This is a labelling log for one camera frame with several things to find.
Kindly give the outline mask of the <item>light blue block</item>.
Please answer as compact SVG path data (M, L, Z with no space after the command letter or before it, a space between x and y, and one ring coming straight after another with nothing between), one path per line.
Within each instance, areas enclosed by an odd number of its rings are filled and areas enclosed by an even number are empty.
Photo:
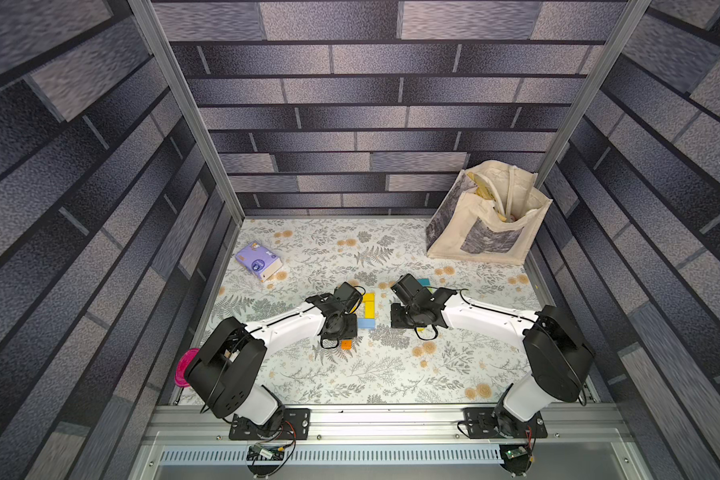
M375 319L365 319L365 318L359 319L358 320L358 328L373 330L376 328L376 320Z

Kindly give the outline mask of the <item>small yellow block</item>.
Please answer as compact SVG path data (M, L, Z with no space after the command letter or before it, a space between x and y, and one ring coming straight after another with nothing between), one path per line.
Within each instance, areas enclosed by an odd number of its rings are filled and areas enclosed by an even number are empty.
M363 306L364 306L364 318L365 319L375 319L376 318L375 302L374 301L364 302Z

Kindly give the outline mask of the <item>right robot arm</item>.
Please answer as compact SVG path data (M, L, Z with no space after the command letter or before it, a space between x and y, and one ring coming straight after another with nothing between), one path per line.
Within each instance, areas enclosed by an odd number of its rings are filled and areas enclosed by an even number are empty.
M581 400L594 361L594 348L563 309L517 310L468 298L462 289L422 285L410 274L391 290L391 326L419 332L462 329L498 339L524 351L530 371L511 383L497 404L501 414L527 422L553 402Z

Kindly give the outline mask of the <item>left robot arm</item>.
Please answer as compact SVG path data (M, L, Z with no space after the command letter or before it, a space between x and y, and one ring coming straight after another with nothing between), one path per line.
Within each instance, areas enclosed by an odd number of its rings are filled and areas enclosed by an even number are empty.
M309 296L285 313L243 323L222 320L198 349L179 361L176 382L203 401L202 410L225 421L241 417L258 427L277 425L282 401L257 383L268 355L307 338L324 349L340 347L357 337L356 310L365 290L347 282L331 293Z

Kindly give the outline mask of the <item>purple card box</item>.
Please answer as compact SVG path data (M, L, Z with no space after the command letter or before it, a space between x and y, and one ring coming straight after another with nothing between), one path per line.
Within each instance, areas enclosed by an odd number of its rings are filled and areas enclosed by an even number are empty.
M270 279L283 267L281 258L258 242L251 242L239 250L234 258L261 282Z

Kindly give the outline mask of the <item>canvas tote bag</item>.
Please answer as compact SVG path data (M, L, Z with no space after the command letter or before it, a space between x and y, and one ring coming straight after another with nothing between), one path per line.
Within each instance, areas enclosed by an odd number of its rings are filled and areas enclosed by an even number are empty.
M522 265L553 203L536 179L496 160L461 171L426 226L427 256Z

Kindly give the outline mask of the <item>pink plastic lid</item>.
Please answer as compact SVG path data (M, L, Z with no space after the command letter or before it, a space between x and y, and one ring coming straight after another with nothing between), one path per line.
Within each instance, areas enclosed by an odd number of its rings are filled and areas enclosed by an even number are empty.
M187 370L197 356L198 352L199 348L191 348L187 350L177 362L177 366L174 371L174 383L177 387L188 388L190 386L190 383L186 378Z

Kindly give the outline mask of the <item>left circuit board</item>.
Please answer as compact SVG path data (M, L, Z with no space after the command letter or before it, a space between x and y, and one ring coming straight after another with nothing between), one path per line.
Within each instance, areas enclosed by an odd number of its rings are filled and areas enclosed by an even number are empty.
M283 447L254 444L248 448L246 461L251 463L280 462L284 458Z

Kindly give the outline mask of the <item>circuit board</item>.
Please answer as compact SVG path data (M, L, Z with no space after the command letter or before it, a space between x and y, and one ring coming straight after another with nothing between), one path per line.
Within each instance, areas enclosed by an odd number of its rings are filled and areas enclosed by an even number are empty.
M505 464L521 461L528 462L532 454L522 445L500 445L500 456Z
M254 444L248 448L246 461L251 463L280 462L284 458L283 447Z

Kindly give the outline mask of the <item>right circuit board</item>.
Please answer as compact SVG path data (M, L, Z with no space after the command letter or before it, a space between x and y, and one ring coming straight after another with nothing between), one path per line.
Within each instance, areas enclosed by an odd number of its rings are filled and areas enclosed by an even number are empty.
M521 461L528 462L532 454L522 445L500 445L500 456L505 464Z

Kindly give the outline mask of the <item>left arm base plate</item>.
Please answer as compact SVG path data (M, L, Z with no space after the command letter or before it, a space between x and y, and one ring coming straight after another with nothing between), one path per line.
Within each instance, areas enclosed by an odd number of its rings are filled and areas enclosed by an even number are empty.
M279 408L263 425L234 414L228 438L239 441L264 441L266 439L306 440L308 438L312 411L308 408Z

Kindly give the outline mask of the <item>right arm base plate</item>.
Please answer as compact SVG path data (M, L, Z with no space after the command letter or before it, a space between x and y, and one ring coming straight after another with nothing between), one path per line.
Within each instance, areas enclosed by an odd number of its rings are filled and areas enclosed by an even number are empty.
M520 421L511 415L494 413L492 407L470 407L462 410L463 419L457 428L470 439L531 440L548 437L546 423L540 413L529 421Z

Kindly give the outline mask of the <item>aluminium front rail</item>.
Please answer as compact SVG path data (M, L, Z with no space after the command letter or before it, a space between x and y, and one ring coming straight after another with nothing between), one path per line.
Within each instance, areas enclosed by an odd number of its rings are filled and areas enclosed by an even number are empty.
M459 404L313 405L307 437L274 461L276 479L509 479L501 456L528 446L527 479L649 479L626 422L609 403L553 404L518 438L479 438ZM250 479L245 441L190 406L160 407L130 479Z

